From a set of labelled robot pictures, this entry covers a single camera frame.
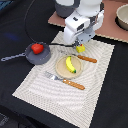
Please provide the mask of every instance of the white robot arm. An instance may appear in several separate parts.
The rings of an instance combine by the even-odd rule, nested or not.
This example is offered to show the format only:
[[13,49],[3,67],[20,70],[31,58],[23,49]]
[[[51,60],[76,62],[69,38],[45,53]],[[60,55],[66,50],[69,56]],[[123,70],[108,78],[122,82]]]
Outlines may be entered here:
[[56,0],[62,6],[76,6],[65,19],[64,41],[67,44],[83,44],[95,36],[95,30],[102,26],[104,6],[102,0]]

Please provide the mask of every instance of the wooden handle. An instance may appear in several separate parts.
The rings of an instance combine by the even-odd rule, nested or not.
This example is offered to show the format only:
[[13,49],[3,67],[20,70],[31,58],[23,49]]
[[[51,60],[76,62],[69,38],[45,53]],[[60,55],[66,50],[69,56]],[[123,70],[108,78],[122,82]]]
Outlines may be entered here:
[[81,90],[84,90],[85,89],[85,87],[83,85],[74,83],[74,82],[69,81],[69,80],[66,80],[66,79],[63,79],[63,83],[68,84],[68,85],[71,85],[71,86],[76,87],[76,88],[81,89]]
[[97,60],[93,59],[93,58],[89,58],[89,57],[85,57],[85,56],[81,56],[81,55],[78,55],[77,57],[82,59],[82,60],[90,61],[90,62],[93,62],[93,63],[97,62]]

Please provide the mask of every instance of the cloth mat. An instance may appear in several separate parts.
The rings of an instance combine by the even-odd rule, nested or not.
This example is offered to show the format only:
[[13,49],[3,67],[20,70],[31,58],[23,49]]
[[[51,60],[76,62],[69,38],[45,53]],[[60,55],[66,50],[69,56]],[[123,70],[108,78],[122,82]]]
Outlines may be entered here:
[[[63,32],[59,32],[52,43],[64,43]],[[60,50],[69,55],[71,53],[78,55],[73,48],[51,45],[50,60],[46,64],[34,66],[12,95],[79,128],[88,128],[114,46],[92,39],[84,46],[85,52],[79,54],[95,58],[97,63],[81,60],[84,65],[83,72],[72,81],[84,85],[85,90],[79,90],[61,81],[53,81],[45,77],[45,71],[60,77],[55,70],[57,60],[64,56]]]

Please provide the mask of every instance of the yellow banana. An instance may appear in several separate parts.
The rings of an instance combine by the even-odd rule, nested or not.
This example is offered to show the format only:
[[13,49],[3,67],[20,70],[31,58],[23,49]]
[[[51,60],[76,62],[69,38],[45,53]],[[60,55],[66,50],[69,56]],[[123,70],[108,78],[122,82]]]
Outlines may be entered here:
[[73,67],[71,62],[71,56],[68,56],[66,59],[66,67],[70,72],[76,73],[76,69]]

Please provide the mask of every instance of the dark tabletop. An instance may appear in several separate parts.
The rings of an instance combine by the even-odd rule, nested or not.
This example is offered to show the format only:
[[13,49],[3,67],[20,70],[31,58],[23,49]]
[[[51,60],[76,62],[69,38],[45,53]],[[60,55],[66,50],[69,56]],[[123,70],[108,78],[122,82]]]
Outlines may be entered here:
[[[0,58],[23,53],[33,43],[24,30],[24,15],[32,0],[13,2],[0,12]],[[27,16],[29,34],[50,43],[63,28],[48,24],[55,11],[52,0],[36,0]],[[90,128],[128,127],[128,44],[95,36],[95,40],[115,45]],[[0,62],[0,105],[32,117],[51,128],[74,125],[12,96],[34,65],[25,57]]]

